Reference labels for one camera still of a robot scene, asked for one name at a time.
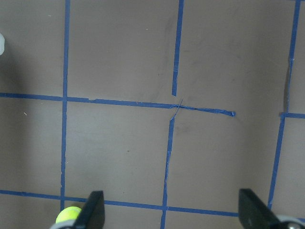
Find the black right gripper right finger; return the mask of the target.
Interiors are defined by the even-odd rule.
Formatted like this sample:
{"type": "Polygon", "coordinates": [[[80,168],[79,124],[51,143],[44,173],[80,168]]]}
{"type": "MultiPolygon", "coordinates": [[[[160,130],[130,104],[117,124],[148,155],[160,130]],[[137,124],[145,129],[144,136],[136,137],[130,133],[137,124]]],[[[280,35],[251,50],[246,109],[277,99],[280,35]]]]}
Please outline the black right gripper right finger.
{"type": "Polygon", "coordinates": [[[249,188],[238,194],[238,218],[244,229],[303,229],[298,219],[275,215],[249,188]]]}

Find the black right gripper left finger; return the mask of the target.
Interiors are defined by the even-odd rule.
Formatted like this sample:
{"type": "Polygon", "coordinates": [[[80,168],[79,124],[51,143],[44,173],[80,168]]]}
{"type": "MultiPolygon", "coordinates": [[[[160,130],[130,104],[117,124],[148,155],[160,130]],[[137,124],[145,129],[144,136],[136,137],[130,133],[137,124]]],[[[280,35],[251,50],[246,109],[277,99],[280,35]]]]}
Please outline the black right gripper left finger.
{"type": "Polygon", "coordinates": [[[75,220],[54,223],[52,229],[102,229],[105,223],[103,191],[93,191],[75,220]]]}

